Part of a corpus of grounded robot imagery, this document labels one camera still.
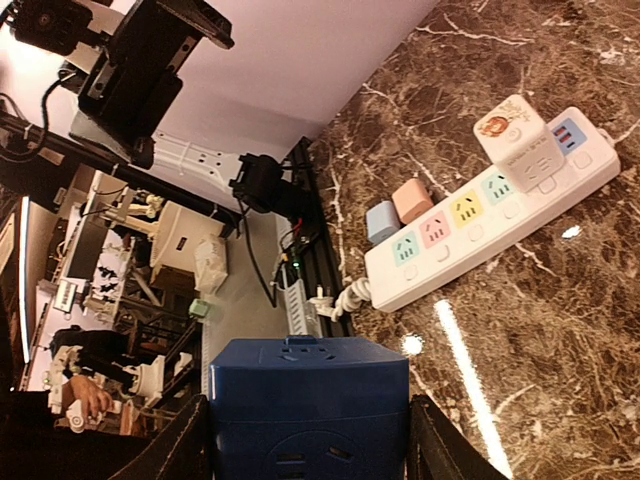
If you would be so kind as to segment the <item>white cube socket adapter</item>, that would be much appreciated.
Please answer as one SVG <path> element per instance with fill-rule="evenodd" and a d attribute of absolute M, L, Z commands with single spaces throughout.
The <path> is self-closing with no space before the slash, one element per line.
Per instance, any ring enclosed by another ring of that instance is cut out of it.
<path fill-rule="evenodd" d="M 519 94 L 481 117 L 473 133 L 492 164 L 520 192 L 532 190 L 564 166 L 550 127 Z"/>

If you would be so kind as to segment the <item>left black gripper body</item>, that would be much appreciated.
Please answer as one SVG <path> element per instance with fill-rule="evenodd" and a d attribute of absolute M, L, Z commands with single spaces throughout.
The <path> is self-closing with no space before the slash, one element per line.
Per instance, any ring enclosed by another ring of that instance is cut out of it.
<path fill-rule="evenodd" d="M 232 23 L 205 1 L 137 1 L 88 74 L 69 136 L 148 169 L 153 134 L 183 87 L 178 72 L 201 39 L 233 48 Z"/>

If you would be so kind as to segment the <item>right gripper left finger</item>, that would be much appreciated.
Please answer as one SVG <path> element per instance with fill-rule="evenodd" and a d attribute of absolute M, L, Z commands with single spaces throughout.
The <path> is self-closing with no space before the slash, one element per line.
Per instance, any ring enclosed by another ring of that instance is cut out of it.
<path fill-rule="evenodd" d="M 111 436 L 92 453 L 91 479 L 208 479 L 209 404 L 193 396 L 153 440 Z"/>

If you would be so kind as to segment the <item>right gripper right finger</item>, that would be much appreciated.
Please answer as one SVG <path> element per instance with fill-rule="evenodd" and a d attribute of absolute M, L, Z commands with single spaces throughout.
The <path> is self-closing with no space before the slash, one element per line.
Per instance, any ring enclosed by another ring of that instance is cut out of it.
<path fill-rule="evenodd" d="M 504 480 L 428 395 L 410 402 L 407 478 Z"/>

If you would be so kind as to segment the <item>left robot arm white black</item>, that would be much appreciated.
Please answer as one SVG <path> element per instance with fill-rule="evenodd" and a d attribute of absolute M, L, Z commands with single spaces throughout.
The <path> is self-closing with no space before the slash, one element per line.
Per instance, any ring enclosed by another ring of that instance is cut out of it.
<path fill-rule="evenodd" d="M 230 21 L 205 1 L 137 1 L 125 14 L 76 1 L 68 54 L 86 71 L 70 135 L 142 172 L 200 176 L 250 209 L 296 216 L 303 193 L 282 162 L 200 148 L 159 131 L 182 90 L 179 71 L 203 39 L 229 50 Z"/>

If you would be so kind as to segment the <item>blue cube socket adapter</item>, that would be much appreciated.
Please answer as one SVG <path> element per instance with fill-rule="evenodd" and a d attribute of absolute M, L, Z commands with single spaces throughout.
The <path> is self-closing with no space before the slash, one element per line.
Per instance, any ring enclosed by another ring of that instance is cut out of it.
<path fill-rule="evenodd" d="M 209 366 L 216 479 L 402 479 L 409 362 L 359 337 L 234 339 Z"/>

